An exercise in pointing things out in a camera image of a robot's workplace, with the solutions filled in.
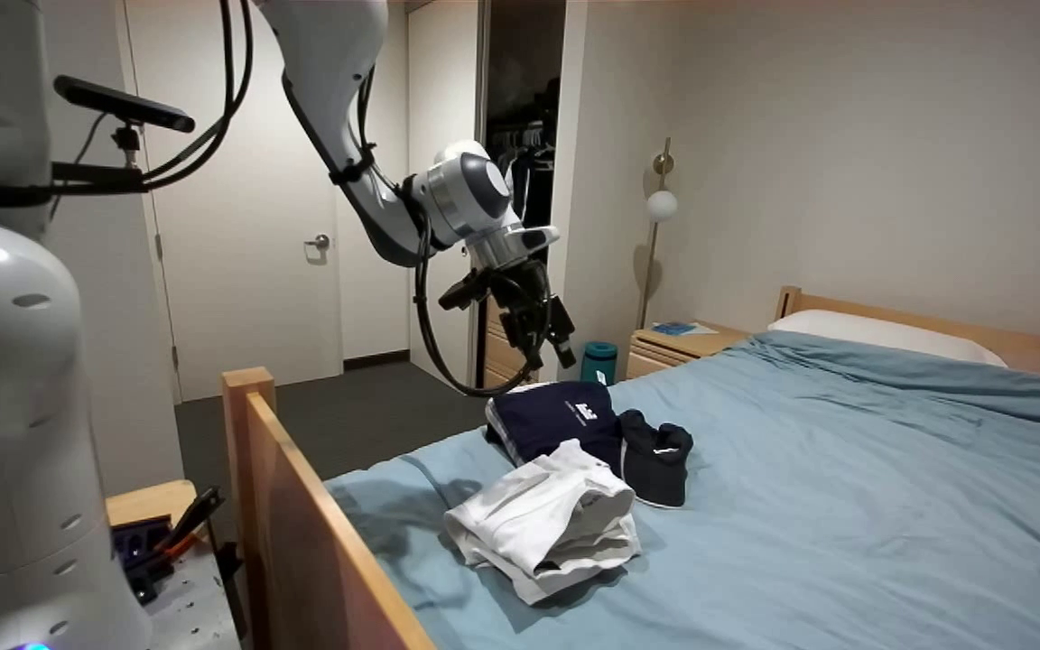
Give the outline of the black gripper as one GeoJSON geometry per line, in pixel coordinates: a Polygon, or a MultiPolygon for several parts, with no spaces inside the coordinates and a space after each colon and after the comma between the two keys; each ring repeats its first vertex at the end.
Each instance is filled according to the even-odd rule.
{"type": "Polygon", "coordinates": [[[575,370],[575,322],[548,289],[544,251],[559,237],[555,228],[502,228],[465,243],[474,266],[441,291],[441,307],[471,307],[496,296],[509,316],[525,316],[525,370],[540,370],[540,344],[554,346],[559,370],[575,370]]]}

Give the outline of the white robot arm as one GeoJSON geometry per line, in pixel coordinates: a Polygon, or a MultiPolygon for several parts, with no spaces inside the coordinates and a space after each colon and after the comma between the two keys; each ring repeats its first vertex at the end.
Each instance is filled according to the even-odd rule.
{"type": "MultiPolygon", "coordinates": [[[[572,322],[540,251],[555,237],[512,212],[491,157],[457,140],[429,169],[388,180],[356,116],[388,38],[388,0],[220,0],[265,19],[280,52],[280,90],[361,217],[371,251],[402,266],[461,243],[474,270],[443,291],[502,305],[525,359],[559,354],[572,322]]],[[[49,157],[37,0],[0,0],[0,650],[150,650],[154,630],[112,550],[87,423],[84,311],[69,266],[45,247],[64,196],[144,196],[183,169],[90,169],[49,157]]]]}

